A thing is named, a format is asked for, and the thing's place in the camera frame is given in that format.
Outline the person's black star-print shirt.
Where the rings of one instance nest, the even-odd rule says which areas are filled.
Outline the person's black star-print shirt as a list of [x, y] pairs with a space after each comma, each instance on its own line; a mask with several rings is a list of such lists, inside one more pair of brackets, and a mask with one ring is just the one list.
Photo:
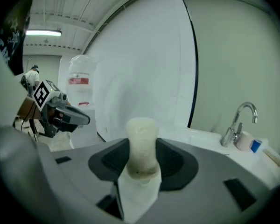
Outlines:
[[30, 22], [30, 6], [14, 8], [0, 28], [0, 52], [14, 75], [23, 73], [23, 46]]

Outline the beige cup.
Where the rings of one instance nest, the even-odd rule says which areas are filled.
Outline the beige cup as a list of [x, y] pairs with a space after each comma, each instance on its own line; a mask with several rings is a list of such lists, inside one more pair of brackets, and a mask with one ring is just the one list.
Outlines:
[[249, 152], [253, 141], [254, 137], [250, 133], [242, 131], [241, 134], [234, 140], [233, 144], [240, 151]]

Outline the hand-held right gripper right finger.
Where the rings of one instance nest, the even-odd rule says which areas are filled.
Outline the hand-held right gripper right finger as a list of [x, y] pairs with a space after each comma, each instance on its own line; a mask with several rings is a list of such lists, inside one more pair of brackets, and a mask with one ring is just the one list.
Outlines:
[[226, 155], [173, 140], [157, 143], [193, 155], [198, 172], [181, 190], [160, 192], [140, 224], [246, 224], [269, 199], [270, 189]]

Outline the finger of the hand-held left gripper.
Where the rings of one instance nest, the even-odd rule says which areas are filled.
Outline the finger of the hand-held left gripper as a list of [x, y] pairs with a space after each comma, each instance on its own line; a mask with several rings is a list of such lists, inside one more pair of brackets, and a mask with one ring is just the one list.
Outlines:
[[77, 129], [78, 125], [74, 125], [74, 124], [61, 124], [59, 130], [61, 132], [74, 132]]
[[71, 105], [58, 106], [57, 111], [62, 114], [62, 122], [67, 124], [88, 125], [91, 120], [85, 112]]

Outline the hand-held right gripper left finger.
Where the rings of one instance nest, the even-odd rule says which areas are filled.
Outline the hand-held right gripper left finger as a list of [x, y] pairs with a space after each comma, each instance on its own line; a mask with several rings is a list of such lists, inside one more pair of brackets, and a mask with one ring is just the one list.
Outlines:
[[124, 219], [118, 178], [129, 156], [128, 139], [56, 151], [52, 155], [82, 197], [104, 213]]

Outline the blue cup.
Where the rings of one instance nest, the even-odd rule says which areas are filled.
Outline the blue cup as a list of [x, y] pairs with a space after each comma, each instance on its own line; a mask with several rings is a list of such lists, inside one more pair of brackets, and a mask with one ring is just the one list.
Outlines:
[[262, 140], [259, 140], [259, 139], [254, 139], [251, 143], [251, 146], [250, 146], [250, 149], [253, 153], [256, 153], [257, 150], [259, 149], [259, 147], [261, 146], [262, 144]]

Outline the chrome faucet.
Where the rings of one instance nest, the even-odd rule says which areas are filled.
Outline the chrome faucet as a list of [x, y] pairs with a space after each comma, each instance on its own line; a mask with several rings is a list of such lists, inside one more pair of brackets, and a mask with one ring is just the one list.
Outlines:
[[233, 142], [234, 145], [236, 145], [241, 136], [242, 136], [242, 128], [243, 128], [243, 123], [239, 123], [238, 129], [235, 131], [236, 124], [238, 123], [240, 113], [242, 112], [243, 109], [249, 108], [252, 112], [252, 123], [256, 124], [258, 121], [258, 111], [256, 106], [251, 103], [251, 102], [244, 102], [242, 103], [236, 110], [235, 116], [231, 122], [231, 125], [227, 128], [227, 131], [225, 135], [221, 138], [220, 144], [223, 147], [228, 147], [228, 145]]

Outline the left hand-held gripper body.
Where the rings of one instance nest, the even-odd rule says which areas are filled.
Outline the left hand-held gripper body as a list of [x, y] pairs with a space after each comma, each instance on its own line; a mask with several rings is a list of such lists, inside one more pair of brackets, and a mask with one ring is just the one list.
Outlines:
[[33, 100], [40, 111], [40, 121], [44, 127], [41, 135], [53, 138], [61, 129], [61, 122], [65, 117], [67, 95], [52, 81], [44, 80], [36, 88]]

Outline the white vanity cabinet with sink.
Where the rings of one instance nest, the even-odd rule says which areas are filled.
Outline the white vanity cabinet with sink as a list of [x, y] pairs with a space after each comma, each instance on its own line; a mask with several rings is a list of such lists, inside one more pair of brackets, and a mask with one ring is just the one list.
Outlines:
[[243, 169], [270, 189], [280, 186], [280, 168], [263, 153], [263, 149], [271, 150], [268, 145], [253, 154], [251, 150], [240, 151], [234, 145], [223, 147], [219, 143], [221, 138], [219, 134], [177, 127], [166, 134], [165, 138], [182, 141], [187, 146], [197, 147], [200, 150], [207, 150], [210, 155], [203, 164], [213, 168], [211, 179], [225, 172], [230, 174], [228, 180], [239, 179], [239, 174], [235, 170]]

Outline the fluorescent ceiling light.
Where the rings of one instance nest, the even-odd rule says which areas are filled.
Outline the fluorescent ceiling light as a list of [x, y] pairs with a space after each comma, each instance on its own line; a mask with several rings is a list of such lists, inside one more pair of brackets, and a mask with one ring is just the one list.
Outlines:
[[54, 30], [27, 30], [26, 35], [29, 36], [56, 36], [60, 37], [62, 35], [61, 31], [54, 31]]

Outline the beige long bar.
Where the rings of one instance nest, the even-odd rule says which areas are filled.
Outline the beige long bar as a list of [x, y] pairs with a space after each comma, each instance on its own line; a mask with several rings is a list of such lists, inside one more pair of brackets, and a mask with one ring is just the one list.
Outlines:
[[263, 149], [263, 153], [265, 153], [278, 167], [280, 167], [280, 156], [272, 153], [268, 149]]

